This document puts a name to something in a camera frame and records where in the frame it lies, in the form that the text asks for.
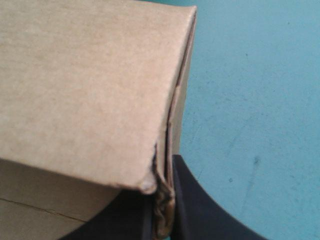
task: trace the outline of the brown cardboard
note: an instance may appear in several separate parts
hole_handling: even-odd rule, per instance
[[[108,204],[114,188],[157,190],[170,202],[155,207],[154,234],[167,235],[196,8],[11,0],[0,9],[0,210],[70,222],[54,239]]]

